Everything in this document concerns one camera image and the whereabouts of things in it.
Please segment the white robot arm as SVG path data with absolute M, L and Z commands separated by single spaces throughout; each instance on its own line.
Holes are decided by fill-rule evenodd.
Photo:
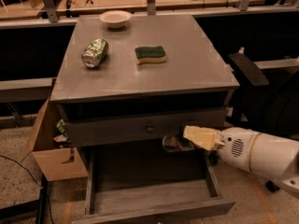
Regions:
M 223 131 L 186 126 L 183 137 L 196 147 L 216 150 L 227 164 L 272 181 L 299 196 L 299 142 L 238 127 Z

